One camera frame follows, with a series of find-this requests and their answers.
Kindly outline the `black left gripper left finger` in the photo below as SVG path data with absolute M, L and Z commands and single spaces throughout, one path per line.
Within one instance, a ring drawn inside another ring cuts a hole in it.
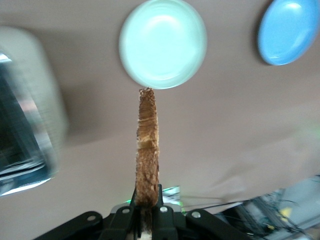
M 110 214 L 84 212 L 54 229 L 38 236 L 37 240 L 124 240 L 133 228 L 136 192 L 130 202 L 116 205 Z

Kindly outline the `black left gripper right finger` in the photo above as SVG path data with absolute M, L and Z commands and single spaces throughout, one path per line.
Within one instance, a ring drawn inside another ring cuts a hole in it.
M 250 237 L 204 209 L 182 214 L 163 202 L 162 185 L 152 208 L 153 240 L 249 240 Z

